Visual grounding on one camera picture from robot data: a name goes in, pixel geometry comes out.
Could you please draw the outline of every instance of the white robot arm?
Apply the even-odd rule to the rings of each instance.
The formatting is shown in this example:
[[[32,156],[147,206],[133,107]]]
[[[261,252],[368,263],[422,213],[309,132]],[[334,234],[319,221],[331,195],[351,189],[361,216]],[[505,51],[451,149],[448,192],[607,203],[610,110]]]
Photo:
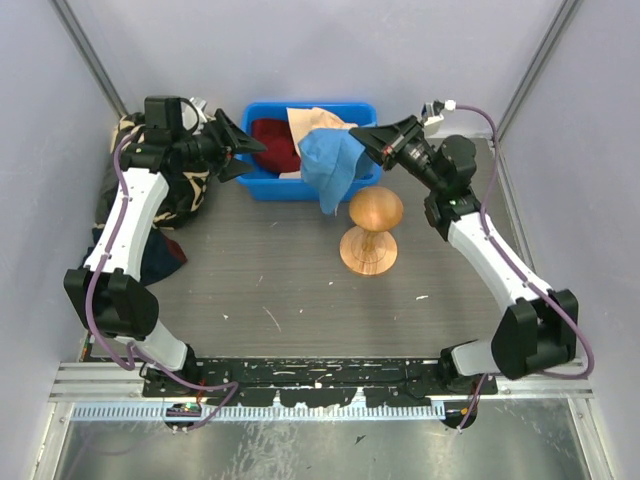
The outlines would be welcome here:
[[[449,384],[480,373],[517,379],[569,362],[575,357],[576,334],[536,290],[577,323],[575,296],[569,290],[556,292],[538,278],[493,227],[470,186],[476,171],[473,142],[452,135],[435,149],[425,139],[425,132],[437,131],[441,112],[453,109],[453,102],[433,102],[422,119],[412,115],[392,125],[350,130],[385,170],[400,164],[429,188],[429,225],[473,265],[504,312],[491,339],[442,350],[441,380]]]
[[[206,161],[210,176],[224,182],[251,170],[235,160],[234,154],[263,151],[265,147],[245,135],[222,110],[210,119],[202,110],[206,103],[193,99],[186,102],[191,110],[183,114],[183,102],[179,97],[145,99],[145,142],[126,146],[118,165],[127,186],[126,196],[121,184],[98,244],[83,268],[67,272],[64,287],[84,326],[91,329],[85,302],[90,279],[99,272],[91,300],[101,336],[132,343],[167,370],[198,383],[193,350],[162,324],[157,299],[139,283],[142,254],[156,212],[171,190],[170,179],[180,176],[189,161]],[[120,218],[119,206],[126,199],[126,214]],[[115,243],[107,251],[114,232]]]

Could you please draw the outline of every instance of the white wall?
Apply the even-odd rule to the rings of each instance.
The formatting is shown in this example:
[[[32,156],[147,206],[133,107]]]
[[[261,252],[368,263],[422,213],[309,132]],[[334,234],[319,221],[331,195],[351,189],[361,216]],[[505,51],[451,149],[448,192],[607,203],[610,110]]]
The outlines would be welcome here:
[[[580,301],[624,478],[640,442],[640,5],[583,2],[504,144],[539,272]]]
[[[4,2],[0,37],[0,477],[13,480],[58,363],[80,349],[62,279],[89,245],[116,117],[48,2]]]
[[[197,95],[365,100],[381,122],[455,98],[500,119],[560,0],[70,0],[131,110]],[[485,131],[459,114],[451,131]]]

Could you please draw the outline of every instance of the wooden spool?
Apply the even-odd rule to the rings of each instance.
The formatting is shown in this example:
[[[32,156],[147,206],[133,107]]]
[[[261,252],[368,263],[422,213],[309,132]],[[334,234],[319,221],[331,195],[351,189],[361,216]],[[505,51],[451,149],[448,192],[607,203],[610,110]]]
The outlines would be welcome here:
[[[380,275],[389,270],[398,257],[398,245],[388,232],[400,220],[404,207],[388,188],[360,190],[349,204],[349,216],[356,224],[340,241],[340,257],[352,272]]]

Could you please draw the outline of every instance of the debris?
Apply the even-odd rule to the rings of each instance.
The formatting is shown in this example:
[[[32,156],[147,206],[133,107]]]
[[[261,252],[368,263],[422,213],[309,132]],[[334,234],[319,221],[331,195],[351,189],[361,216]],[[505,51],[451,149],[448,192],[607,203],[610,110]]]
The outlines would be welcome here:
[[[276,320],[276,317],[274,317],[271,312],[269,310],[267,310],[267,307],[262,307],[262,309],[267,312],[267,315],[269,315],[271,317],[271,320],[273,320],[273,323],[276,324],[276,327],[278,327],[278,331],[282,333],[282,329],[280,328],[280,324],[278,323],[278,321]]]

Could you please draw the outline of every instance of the blue cloth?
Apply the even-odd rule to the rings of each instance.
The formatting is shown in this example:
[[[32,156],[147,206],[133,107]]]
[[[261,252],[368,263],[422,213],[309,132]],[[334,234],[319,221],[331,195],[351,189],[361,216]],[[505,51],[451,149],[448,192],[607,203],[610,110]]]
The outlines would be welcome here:
[[[320,208],[331,214],[353,180],[371,171],[373,161],[349,130],[316,128],[298,143],[302,180],[318,191]]]

